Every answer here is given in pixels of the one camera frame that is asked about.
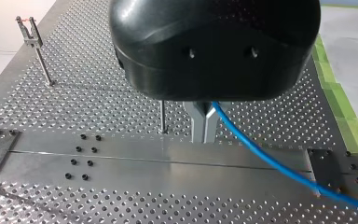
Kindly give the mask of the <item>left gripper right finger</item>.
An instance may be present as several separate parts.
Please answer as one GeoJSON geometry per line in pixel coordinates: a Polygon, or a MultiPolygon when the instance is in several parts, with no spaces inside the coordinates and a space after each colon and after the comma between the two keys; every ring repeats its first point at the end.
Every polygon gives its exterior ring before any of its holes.
{"type": "Polygon", "coordinates": [[[213,143],[215,141],[217,123],[220,119],[218,113],[216,112],[213,104],[208,102],[206,104],[206,114],[205,114],[205,128],[204,128],[204,142],[213,143]]]}

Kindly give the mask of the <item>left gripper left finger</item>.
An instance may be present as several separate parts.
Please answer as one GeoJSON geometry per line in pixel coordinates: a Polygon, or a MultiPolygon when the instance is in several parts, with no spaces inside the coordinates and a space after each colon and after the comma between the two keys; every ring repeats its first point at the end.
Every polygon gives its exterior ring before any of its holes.
{"type": "Polygon", "coordinates": [[[203,102],[183,102],[186,113],[191,118],[191,141],[202,143],[204,139],[205,109],[203,102]]]}

